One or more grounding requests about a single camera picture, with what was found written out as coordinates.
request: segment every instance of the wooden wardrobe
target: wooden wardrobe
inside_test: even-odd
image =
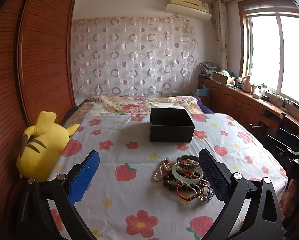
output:
[[[60,122],[75,105],[70,30],[75,0],[6,0],[0,8],[0,224],[19,181],[25,128],[40,111]]]

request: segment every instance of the blue gripper pad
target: blue gripper pad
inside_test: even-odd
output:
[[[226,205],[230,201],[231,172],[224,163],[217,162],[207,149],[200,151],[199,164],[216,197]]]
[[[91,151],[89,158],[83,162],[83,166],[69,186],[68,199],[73,206],[75,202],[81,201],[83,198],[89,183],[91,183],[99,167],[99,162],[99,154],[96,151]]]

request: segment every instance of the air conditioner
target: air conditioner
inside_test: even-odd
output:
[[[202,21],[209,21],[211,18],[208,4],[199,0],[168,0],[165,11]]]

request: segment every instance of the yellow plush toy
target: yellow plush toy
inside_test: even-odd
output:
[[[42,111],[36,125],[28,127],[23,133],[16,166],[25,178],[34,177],[38,181],[46,181],[69,137],[79,127],[79,124],[75,124],[65,129],[54,123],[55,119],[55,113]],[[27,143],[31,135],[36,137]]]

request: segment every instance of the silver screw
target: silver screw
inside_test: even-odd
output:
[[[270,183],[271,183],[271,180],[270,180],[270,178],[265,177],[265,178],[264,178],[264,182],[267,183],[267,184],[270,184]]]
[[[66,175],[65,174],[59,174],[59,175],[57,175],[57,179],[58,180],[64,180],[66,178]]]
[[[242,175],[240,173],[234,173],[233,177],[236,178],[236,179],[241,179]]]
[[[28,184],[33,184],[35,182],[35,179],[34,178],[30,178],[27,182],[28,182]]]

